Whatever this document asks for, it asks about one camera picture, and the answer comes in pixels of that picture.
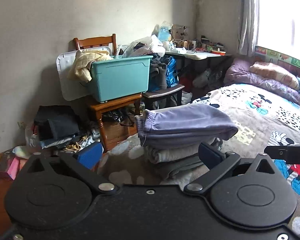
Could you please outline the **lavender sweatpants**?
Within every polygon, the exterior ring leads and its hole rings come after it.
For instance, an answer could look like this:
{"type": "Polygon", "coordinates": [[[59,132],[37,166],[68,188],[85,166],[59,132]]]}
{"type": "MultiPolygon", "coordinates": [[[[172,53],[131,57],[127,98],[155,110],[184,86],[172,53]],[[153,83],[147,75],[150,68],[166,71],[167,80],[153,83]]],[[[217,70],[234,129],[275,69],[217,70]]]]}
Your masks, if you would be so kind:
{"type": "Polygon", "coordinates": [[[228,115],[204,103],[145,110],[135,117],[142,146],[158,150],[181,148],[219,138],[229,140],[238,128],[228,115]]]}

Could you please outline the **grey folded clothes stack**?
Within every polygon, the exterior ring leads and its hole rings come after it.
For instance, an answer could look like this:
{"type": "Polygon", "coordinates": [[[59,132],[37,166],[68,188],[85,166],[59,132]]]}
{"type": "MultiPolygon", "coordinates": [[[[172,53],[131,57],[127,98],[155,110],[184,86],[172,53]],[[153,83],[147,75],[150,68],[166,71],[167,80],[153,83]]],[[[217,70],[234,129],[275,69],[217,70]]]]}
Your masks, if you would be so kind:
{"type": "Polygon", "coordinates": [[[151,146],[144,147],[145,159],[154,172],[163,180],[173,178],[179,173],[203,166],[199,158],[200,142],[181,148],[159,150],[151,146]]]}

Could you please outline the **black bag on floor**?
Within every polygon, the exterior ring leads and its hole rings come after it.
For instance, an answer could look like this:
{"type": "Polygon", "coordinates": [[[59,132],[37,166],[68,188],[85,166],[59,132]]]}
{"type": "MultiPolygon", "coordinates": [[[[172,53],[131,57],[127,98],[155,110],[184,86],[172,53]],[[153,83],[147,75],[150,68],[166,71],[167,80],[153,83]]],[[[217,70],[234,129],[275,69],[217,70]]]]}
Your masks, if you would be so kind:
{"type": "Polygon", "coordinates": [[[41,141],[64,139],[80,133],[78,116],[67,105],[39,106],[34,125],[41,141]]]}

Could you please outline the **dark stool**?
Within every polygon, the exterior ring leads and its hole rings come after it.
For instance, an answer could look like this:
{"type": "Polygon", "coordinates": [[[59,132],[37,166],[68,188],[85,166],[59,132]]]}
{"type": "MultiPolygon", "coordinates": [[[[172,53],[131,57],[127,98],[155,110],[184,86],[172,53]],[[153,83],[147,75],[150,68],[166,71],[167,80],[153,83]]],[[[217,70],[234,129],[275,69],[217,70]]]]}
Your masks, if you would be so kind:
{"type": "Polygon", "coordinates": [[[177,106],[181,106],[182,91],[185,88],[182,84],[177,84],[173,87],[156,90],[154,92],[145,92],[142,98],[145,102],[145,109],[153,110],[153,103],[175,97],[177,106]]]}

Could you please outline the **colourful alphabet play mat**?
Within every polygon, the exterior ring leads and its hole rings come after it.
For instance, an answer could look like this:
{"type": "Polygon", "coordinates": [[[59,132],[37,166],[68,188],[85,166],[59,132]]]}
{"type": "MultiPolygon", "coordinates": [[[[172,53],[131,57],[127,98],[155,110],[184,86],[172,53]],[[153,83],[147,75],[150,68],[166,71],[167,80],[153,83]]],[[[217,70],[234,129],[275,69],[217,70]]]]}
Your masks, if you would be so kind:
{"type": "Polygon", "coordinates": [[[299,59],[261,46],[255,46],[254,57],[255,61],[273,63],[300,77],[299,59]]]}

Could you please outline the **yellow patterned pillow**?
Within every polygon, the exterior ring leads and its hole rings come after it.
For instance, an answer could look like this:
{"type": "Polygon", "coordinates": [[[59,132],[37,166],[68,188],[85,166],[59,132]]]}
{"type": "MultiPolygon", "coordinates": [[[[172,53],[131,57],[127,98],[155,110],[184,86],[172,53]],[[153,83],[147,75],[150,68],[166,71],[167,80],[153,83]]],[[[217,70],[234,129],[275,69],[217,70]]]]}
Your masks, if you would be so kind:
{"type": "Polygon", "coordinates": [[[276,80],[294,90],[300,90],[298,78],[283,67],[271,62],[255,62],[249,67],[250,72],[276,80]]]}

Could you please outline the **purple quilt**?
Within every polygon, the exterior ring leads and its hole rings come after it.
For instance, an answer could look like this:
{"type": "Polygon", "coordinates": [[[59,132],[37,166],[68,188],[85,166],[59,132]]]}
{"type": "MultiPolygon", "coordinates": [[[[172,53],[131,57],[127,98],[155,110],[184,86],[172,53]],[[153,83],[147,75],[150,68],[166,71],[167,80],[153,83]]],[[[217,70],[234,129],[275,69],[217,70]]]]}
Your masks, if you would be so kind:
{"type": "Polygon", "coordinates": [[[296,90],[280,83],[279,81],[262,77],[249,71],[251,64],[244,59],[235,58],[224,77],[224,84],[245,83],[253,85],[282,98],[300,105],[300,94],[296,90]]]}

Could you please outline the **dark side desk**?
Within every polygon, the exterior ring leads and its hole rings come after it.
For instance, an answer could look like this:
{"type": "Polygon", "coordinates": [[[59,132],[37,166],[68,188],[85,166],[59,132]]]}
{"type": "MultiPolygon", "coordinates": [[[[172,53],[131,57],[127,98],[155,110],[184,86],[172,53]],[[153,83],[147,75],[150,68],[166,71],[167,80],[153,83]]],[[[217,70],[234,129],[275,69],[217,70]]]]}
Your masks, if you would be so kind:
{"type": "Polygon", "coordinates": [[[226,68],[232,60],[231,54],[218,55],[204,51],[188,50],[185,54],[166,52],[177,61],[177,77],[184,91],[191,92],[193,81],[198,78],[198,86],[206,89],[222,82],[226,68]]]}

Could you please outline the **blue plastic bag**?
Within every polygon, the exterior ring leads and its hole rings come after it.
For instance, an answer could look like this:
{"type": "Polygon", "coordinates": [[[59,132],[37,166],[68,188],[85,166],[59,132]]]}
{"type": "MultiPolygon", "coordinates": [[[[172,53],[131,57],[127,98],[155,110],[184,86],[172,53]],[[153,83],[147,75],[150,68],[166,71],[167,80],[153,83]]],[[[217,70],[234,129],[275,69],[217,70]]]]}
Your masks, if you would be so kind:
{"type": "Polygon", "coordinates": [[[176,60],[171,56],[154,54],[150,60],[148,91],[174,87],[178,84],[176,60]]]}

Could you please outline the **white bin lid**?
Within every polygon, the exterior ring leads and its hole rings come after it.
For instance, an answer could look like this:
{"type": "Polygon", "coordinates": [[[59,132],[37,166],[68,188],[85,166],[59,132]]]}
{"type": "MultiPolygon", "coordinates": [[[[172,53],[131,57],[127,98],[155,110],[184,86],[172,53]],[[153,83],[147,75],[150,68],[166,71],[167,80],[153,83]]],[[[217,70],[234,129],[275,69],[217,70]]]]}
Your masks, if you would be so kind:
{"type": "Polygon", "coordinates": [[[60,54],[56,59],[56,67],[61,84],[63,98],[66,101],[73,101],[89,95],[86,84],[88,73],[88,63],[93,61],[94,54],[100,56],[112,56],[111,48],[101,46],[96,48],[80,49],[60,54]]]}

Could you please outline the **teal plastic storage bin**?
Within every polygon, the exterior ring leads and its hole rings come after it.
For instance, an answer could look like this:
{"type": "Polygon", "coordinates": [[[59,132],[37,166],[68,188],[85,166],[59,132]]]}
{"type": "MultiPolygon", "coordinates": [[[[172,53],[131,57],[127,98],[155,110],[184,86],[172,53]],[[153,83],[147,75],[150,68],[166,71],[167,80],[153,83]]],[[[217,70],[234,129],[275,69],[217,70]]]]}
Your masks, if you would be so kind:
{"type": "Polygon", "coordinates": [[[118,56],[111,61],[91,65],[92,80],[87,83],[90,95],[98,102],[144,93],[148,90],[151,55],[118,56]]]}

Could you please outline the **yellow quilted garment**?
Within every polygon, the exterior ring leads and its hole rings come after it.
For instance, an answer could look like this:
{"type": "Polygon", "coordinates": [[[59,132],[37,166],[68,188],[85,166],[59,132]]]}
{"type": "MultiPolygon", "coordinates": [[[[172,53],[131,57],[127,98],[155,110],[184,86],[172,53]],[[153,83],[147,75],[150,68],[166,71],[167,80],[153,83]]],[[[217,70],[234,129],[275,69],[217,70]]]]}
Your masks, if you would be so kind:
{"type": "Polygon", "coordinates": [[[96,48],[78,50],[72,67],[67,74],[67,78],[89,83],[92,80],[90,74],[92,63],[111,61],[113,59],[114,58],[111,57],[110,53],[106,50],[98,50],[96,48]]]}

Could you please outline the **white plastic bag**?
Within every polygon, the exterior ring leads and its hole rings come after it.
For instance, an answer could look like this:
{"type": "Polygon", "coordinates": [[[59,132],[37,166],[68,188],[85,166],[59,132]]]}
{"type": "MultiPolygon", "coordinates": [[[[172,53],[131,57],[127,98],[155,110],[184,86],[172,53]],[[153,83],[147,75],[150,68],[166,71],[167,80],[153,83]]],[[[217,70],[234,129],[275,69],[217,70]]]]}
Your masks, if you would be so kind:
{"type": "Polygon", "coordinates": [[[166,49],[156,35],[133,41],[123,52],[122,57],[137,57],[157,53],[160,57],[165,55],[166,49]]]}

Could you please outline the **grey curtain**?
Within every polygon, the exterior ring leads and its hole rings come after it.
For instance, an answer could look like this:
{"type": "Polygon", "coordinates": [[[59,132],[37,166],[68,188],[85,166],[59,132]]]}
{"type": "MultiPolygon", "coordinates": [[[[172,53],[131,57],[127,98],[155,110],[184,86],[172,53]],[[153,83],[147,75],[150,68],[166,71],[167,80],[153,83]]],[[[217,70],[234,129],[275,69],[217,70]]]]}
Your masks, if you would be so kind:
{"type": "Polygon", "coordinates": [[[242,0],[238,52],[252,56],[258,40],[260,0],[242,0]]]}

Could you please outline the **wooden chair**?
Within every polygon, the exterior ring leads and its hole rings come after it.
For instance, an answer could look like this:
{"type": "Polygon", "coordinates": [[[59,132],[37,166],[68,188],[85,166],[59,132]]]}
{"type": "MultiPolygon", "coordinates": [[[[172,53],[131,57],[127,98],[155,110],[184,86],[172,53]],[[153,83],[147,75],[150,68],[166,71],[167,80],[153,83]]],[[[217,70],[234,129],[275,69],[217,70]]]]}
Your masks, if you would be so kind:
{"type": "Polygon", "coordinates": [[[102,114],[129,103],[140,105],[142,93],[148,89],[151,56],[114,56],[114,50],[100,46],[116,46],[116,35],[73,39],[77,49],[75,61],[68,78],[75,78],[87,85],[94,98],[89,107],[95,111],[104,149],[109,150],[102,114]]]}

